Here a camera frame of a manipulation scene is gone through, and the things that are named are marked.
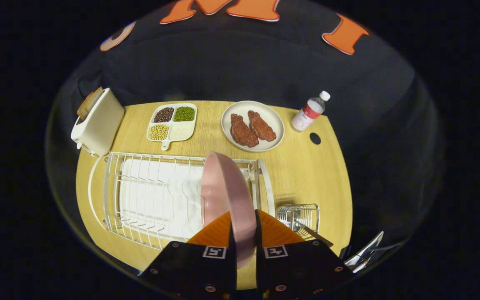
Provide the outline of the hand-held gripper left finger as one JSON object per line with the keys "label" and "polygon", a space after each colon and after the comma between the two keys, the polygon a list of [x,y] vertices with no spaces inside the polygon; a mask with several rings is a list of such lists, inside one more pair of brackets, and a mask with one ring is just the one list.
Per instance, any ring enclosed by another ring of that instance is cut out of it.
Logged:
{"label": "hand-held gripper left finger", "polygon": [[139,276],[143,283],[180,300],[230,300],[237,260],[230,212],[187,242],[171,241]]}

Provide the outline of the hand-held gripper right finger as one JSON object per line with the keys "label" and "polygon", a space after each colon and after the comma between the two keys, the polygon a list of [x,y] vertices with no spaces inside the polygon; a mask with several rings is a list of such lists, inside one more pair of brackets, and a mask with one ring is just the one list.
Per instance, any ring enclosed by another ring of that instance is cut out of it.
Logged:
{"label": "hand-held gripper right finger", "polygon": [[256,283],[263,299],[318,300],[355,278],[323,240],[305,240],[259,209],[255,216]]}

